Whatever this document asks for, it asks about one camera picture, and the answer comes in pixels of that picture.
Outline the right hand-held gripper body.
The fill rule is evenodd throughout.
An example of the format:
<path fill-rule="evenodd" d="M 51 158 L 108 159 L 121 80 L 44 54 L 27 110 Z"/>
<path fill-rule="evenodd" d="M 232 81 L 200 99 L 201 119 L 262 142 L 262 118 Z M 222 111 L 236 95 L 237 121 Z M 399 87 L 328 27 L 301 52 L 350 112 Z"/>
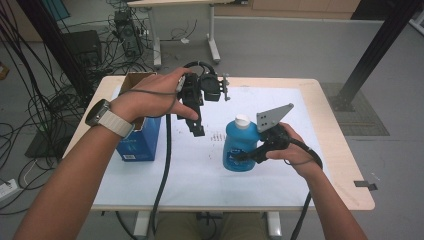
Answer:
<path fill-rule="evenodd" d="M 260 112 L 257 117 L 257 131 L 263 145 L 260 150 L 266 154 L 268 151 L 283 150 L 290 144 L 290 137 L 280 121 L 294 108 L 292 103 Z"/>

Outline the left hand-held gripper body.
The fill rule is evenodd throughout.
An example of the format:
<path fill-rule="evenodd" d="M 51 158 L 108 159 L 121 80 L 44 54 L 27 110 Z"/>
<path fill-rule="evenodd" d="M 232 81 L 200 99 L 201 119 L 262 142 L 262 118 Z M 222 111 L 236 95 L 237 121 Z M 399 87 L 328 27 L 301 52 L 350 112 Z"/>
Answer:
<path fill-rule="evenodd" d="M 227 80 L 219 80 L 212 73 L 187 73 L 183 75 L 177 87 L 177 99 L 194 110 L 198 119 L 201 119 L 200 107 L 204 105 L 204 101 L 218 102 L 221 95 L 224 95 L 225 101 L 230 100 L 228 85 Z"/>

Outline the blue bottle with white cap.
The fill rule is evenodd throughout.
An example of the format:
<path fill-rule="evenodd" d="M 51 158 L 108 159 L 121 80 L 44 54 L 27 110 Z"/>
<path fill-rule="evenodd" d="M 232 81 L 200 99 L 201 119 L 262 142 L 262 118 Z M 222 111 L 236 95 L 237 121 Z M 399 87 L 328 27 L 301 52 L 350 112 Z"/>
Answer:
<path fill-rule="evenodd" d="M 260 136 L 257 126 L 247 115 L 238 114 L 226 126 L 226 139 L 223 149 L 223 166 L 230 171 L 246 172 L 254 168 L 254 160 L 239 161 L 235 155 L 248 153 L 257 148 Z"/>

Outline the blue cardboard box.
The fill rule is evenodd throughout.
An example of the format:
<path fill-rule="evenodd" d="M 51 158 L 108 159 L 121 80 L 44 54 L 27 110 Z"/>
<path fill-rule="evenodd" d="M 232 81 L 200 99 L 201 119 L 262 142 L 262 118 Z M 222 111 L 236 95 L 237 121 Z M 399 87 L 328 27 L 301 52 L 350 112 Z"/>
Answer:
<path fill-rule="evenodd" d="M 133 131 L 118 144 L 117 152 L 123 161 L 153 161 L 161 119 L 144 117 L 135 120 L 134 124 Z"/>

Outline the person's right hand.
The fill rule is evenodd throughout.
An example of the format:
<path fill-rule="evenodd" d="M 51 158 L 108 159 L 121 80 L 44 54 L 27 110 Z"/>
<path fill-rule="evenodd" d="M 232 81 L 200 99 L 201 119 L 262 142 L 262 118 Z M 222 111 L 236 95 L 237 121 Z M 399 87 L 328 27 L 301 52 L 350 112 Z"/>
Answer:
<path fill-rule="evenodd" d="M 290 144 L 284 150 L 268 151 L 266 156 L 274 160 L 287 160 L 306 181 L 312 181 L 323 175 L 322 169 L 315 162 L 314 158 L 295 144 Z"/>

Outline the person's left hand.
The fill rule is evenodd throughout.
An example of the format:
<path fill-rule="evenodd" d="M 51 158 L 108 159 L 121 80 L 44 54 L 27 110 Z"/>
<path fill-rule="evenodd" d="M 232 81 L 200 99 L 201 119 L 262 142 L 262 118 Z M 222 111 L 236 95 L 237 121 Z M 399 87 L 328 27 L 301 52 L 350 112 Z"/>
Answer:
<path fill-rule="evenodd" d="M 165 75 L 150 75 L 129 92 L 112 100 L 111 111 L 127 122 L 165 114 L 176 114 L 197 120 L 197 113 L 177 100 L 176 88 L 179 80 L 184 74 L 190 72 L 188 68 L 179 67 Z"/>

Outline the white standing desk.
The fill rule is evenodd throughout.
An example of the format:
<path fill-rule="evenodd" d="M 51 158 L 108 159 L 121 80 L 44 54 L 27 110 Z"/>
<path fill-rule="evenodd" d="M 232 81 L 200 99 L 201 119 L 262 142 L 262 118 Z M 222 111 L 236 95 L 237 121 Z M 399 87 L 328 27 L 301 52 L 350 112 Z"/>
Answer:
<path fill-rule="evenodd" d="M 149 33 L 152 37 L 153 65 L 155 68 L 159 69 L 162 66 L 162 56 L 160 38 L 157 34 L 155 25 L 155 7 L 196 4 L 207 5 L 209 14 L 209 30 L 206 34 L 206 39 L 209 44 L 212 60 L 215 63 L 219 63 L 221 58 L 215 41 L 215 5 L 227 4 L 233 1 L 234 0 L 137 0 L 128 2 L 127 5 L 131 8 L 145 8 L 147 10 L 150 24 Z"/>

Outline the white table mat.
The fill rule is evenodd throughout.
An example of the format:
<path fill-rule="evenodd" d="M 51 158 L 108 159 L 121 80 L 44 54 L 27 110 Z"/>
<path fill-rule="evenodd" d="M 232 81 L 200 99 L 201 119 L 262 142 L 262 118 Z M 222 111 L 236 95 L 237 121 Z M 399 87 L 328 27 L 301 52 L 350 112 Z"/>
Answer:
<path fill-rule="evenodd" d="M 296 88 L 231 87 L 230 99 L 207 102 L 201 108 L 205 135 L 195 137 L 183 120 L 172 120 L 169 176 L 160 200 L 161 210 L 271 209 L 301 206 L 308 187 L 282 161 L 267 160 L 247 172 L 232 172 L 222 163 L 225 127 L 238 114 L 256 114 L 292 103 L 283 118 L 306 144 L 320 152 L 312 121 Z M 150 209 L 163 176 L 166 128 L 159 131 L 156 157 L 147 162 L 125 162 L 115 153 L 107 167 L 93 206 L 97 209 Z"/>

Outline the wristwatch with white band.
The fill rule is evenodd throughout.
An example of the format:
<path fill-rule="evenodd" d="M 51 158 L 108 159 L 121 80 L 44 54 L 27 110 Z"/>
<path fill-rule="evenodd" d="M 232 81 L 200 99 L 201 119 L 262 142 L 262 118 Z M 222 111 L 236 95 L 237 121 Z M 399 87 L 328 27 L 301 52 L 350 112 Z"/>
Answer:
<path fill-rule="evenodd" d="M 111 111 L 111 103 L 106 99 L 99 100 L 88 112 L 85 124 L 94 127 L 101 125 L 121 138 L 127 138 L 135 125 L 122 119 Z"/>

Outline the grey floor mat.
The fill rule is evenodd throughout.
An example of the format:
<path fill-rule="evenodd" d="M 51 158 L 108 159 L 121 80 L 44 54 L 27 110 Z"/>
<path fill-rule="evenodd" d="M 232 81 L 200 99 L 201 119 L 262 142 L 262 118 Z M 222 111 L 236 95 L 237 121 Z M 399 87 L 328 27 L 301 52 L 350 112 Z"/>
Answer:
<path fill-rule="evenodd" d="M 364 94 L 359 91 L 347 110 L 333 114 L 345 136 L 389 136 L 390 133 L 380 120 Z"/>

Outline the black computer tower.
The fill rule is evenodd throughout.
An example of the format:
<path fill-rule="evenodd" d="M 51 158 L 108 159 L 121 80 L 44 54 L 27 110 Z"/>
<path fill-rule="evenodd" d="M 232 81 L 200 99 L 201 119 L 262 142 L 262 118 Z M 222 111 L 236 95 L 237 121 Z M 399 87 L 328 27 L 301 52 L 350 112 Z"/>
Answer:
<path fill-rule="evenodd" d="M 114 13 L 116 33 L 126 57 L 137 57 L 142 54 L 139 33 L 134 25 L 131 11 L 116 11 Z"/>

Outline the black tape piece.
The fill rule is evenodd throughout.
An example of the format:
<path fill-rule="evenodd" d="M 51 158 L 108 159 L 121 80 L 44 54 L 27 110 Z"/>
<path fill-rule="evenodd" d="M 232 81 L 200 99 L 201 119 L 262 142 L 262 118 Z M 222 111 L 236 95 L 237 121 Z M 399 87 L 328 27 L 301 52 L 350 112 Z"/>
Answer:
<path fill-rule="evenodd" d="M 367 188 L 369 191 L 378 190 L 378 187 L 375 183 L 369 183 L 366 180 L 354 181 L 354 185 L 355 185 L 355 187 L 358 187 L 358 188 Z"/>

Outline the black box on floor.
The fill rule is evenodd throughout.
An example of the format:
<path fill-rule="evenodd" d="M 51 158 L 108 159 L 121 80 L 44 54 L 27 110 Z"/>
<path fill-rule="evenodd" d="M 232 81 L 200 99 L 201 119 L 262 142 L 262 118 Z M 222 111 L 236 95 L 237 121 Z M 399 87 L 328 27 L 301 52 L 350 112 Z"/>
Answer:
<path fill-rule="evenodd" d="M 102 61 L 102 46 L 95 30 L 64 33 L 70 52 L 83 67 L 98 66 Z"/>

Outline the dark floor plate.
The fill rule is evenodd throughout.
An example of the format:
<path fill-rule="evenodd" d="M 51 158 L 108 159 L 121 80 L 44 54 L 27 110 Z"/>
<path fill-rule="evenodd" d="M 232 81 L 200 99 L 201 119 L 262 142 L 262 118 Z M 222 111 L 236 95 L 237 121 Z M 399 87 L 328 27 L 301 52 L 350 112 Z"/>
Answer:
<path fill-rule="evenodd" d="M 78 123 L 77 119 L 54 119 L 41 124 L 27 148 L 25 156 L 29 158 L 61 158 L 76 131 Z"/>

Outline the white power strip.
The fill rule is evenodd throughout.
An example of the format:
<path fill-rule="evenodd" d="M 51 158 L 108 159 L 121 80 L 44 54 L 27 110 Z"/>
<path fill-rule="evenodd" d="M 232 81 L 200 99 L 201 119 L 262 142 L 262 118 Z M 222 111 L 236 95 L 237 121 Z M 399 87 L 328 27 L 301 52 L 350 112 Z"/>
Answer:
<path fill-rule="evenodd" d="M 13 194 L 20 191 L 20 188 L 15 179 L 6 181 L 0 185 L 0 202 L 11 197 Z"/>

